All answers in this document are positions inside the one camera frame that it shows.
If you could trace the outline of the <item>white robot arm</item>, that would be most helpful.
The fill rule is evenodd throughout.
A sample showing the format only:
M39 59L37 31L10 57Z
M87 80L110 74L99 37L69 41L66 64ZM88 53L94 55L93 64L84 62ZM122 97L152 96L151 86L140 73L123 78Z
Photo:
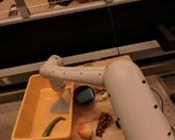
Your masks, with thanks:
M103 86L119 118L126 140L175 140L141 69L131 60L116 59L104 66L63 66L52 55L39 69L51 88L60 90L65 80Z

